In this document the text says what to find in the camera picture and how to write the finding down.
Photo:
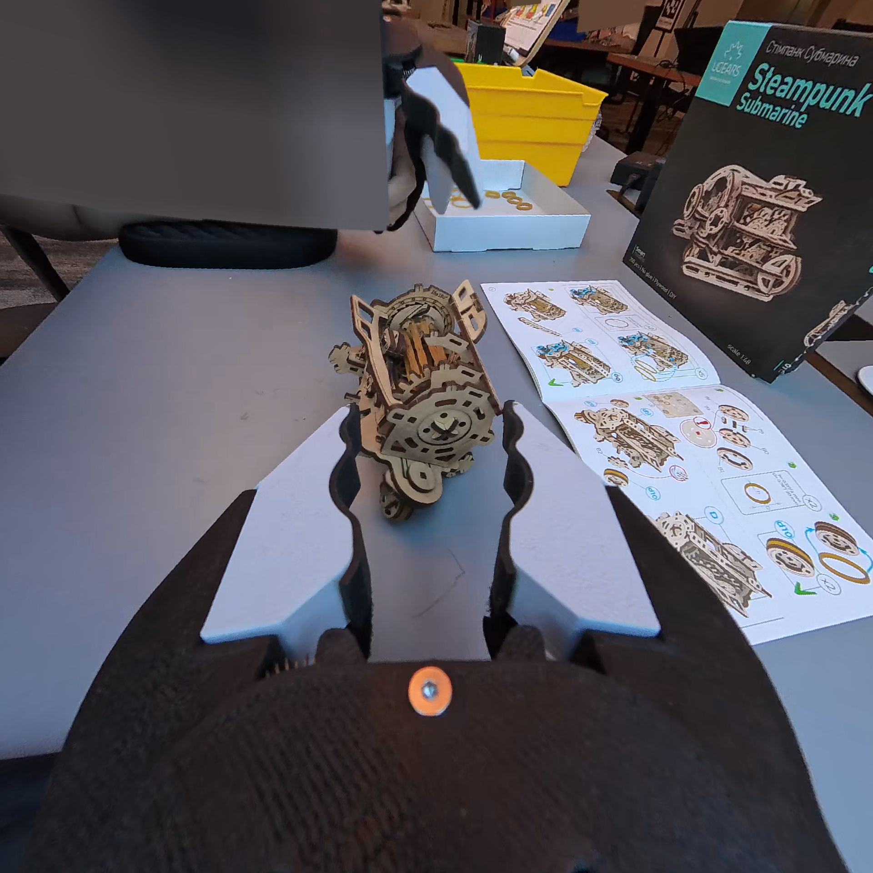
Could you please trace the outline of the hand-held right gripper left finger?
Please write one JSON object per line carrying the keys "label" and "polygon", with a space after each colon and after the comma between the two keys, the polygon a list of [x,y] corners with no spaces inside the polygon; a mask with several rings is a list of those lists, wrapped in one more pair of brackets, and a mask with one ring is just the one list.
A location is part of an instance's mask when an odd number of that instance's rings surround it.
{"label": "hand-held right gripper left finger", "polygon": [[373,601],[361,527],[360,412],[339,409],[257,486],[211,610],[206,643],[275,636],[291,661],[348,627],[369,656]]}

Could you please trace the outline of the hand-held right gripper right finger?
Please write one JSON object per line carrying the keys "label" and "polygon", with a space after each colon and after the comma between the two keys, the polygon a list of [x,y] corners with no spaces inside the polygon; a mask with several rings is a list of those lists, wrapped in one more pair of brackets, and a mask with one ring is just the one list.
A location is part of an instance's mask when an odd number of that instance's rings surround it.
{"label": "hand-held right gripper right finger", "polygon": [[560,660],[589,629],[655,637],[661,626],[603,481],[522,404],[508,401],[503,421],[513,507],[484,619],[491,657],[515,624],[537,627]]}

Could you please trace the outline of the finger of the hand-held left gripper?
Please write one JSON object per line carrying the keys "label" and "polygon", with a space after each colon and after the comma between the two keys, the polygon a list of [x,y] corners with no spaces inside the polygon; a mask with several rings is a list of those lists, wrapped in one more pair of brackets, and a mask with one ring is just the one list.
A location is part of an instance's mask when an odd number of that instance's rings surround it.
{"label": "finger of the hand-held left gripper", "polygon": [[404,99],[406,104],[416,109],[436,110],[442,125],[455,133],[456,175],[452,189],[458,188],[473,208],[480,207],[480,157],[472,112],[466,99],[435,66],[419,67],[405,84],[408,89]]}
{"label": "finger of the hand-held left gripper", "polygon": [[444,212],[455,184],[456,135],[433,109],[402,110],[402,214],[409,216],[427,184]]}

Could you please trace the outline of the wooden gear model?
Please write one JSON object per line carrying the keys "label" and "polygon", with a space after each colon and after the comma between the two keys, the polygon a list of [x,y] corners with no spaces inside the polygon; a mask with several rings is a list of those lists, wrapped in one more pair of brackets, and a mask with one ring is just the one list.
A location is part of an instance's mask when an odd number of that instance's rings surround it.
{"label": "wooden gear model", "polygon": [[435,504],[442,480],[494,439],[501,405],[475,346],[487,315],[467,280],[453,293],[417,284],[387,302],[352,296],[351,312],[361,343],[329,360],[360,380],[346,398],[361,412],[361,451],[385,464],[381,511],[400,521]]}

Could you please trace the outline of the black teal model kit box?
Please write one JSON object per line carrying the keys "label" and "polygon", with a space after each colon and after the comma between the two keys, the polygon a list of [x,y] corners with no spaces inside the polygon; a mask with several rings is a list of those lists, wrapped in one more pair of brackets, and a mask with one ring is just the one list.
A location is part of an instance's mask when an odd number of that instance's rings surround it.
{"label": "black teal model kit box", "polygon": [[871,294],[872,38],[732,21],[625,263],[748,374]]}

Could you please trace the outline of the small black box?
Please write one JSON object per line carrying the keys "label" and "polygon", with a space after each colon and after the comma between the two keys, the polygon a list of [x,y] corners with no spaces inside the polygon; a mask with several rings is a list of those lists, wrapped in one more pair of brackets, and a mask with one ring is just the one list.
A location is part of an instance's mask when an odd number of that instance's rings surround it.
{"label": "small black box", "polygon": [[466,49],[464,61],[467,64],[502,65],[506,32],[502,25],[491,20],[466,22]]}

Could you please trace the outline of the white shallow cardboard tray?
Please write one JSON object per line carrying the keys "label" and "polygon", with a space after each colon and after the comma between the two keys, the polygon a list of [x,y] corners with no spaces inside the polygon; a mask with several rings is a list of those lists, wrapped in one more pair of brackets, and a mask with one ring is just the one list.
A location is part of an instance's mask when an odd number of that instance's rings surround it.
{"label": "white shallow cardboard tray", "polygon": [[437,213],[424,188],[415,215],[434,251],[554,250],[581,245],[591,215],[521,160],[482,160],[479,209],[454,189]]}

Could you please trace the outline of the yellow plastic bin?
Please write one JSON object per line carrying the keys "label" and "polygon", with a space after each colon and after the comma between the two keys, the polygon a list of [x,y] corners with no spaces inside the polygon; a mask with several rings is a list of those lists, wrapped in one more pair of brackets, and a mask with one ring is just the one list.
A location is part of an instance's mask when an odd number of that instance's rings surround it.
{"label": "yellow plastic bin", "polygon": [[555,184],[573,177],[606,93],[538,70],[457,63],[478,150],[490,160],[523,160]]}

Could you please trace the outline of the colourful printed board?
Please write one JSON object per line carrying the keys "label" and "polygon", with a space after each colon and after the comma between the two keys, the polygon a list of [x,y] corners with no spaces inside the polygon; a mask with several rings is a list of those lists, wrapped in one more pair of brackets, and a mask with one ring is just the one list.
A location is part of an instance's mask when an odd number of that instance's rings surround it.
{"label": "colourful printed board", "polygon": [[500,22],[505,32],[504,63],[521,67],[532,60],[569,3],[541,2],[508,10]]}

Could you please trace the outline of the illustrated instruction booklet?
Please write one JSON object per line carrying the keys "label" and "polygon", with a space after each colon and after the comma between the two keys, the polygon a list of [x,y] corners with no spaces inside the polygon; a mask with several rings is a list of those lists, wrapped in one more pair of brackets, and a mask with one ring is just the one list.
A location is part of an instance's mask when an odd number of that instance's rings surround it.
{"label": "illustrated instruction booklet", "polygon": [[576,452],[749,642],[871,616],[871,537],[692,341],[613,280],[483,291]]}

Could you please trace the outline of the black flat device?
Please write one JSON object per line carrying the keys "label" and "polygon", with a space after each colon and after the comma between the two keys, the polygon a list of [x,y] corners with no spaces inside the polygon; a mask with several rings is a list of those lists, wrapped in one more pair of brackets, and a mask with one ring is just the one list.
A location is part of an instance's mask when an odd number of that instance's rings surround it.
{"label": "black flat device", "polygon": [[609,182],[622,191],[642,191],[657,180],[666,158],[644,151],[636,151],[618,160]]}

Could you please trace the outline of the brown wooden desk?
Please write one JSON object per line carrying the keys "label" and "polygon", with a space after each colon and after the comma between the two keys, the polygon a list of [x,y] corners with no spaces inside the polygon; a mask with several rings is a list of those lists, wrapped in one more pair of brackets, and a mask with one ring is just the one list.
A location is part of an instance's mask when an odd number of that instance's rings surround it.
{"label": "brown wooden desk", "polygon": [[643,150],[651,127],[657,117],[662,95],[667,84],[679,82],[683,90],[693,91],[699,86],[702,79],[697,74],[670,66],[668,61],[657,61],[655,59],[642,58],[614,51],[610,51],[607,54],[607,61],[649,77],[649,84],[643,96],[642,107],[628,140],[627,150],[630,154]]}

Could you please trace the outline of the black quilted wrist rest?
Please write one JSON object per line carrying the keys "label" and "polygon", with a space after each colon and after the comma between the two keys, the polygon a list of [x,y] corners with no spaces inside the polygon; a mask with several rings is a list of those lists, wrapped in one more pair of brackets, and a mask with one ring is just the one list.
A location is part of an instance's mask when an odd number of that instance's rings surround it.
{"label": "black quilted wrist rest", "polygon": [[320,263],[335,251],[335,229],[229,222],[126,224],[124,256],[145,266],[183,269],[283,270]]}

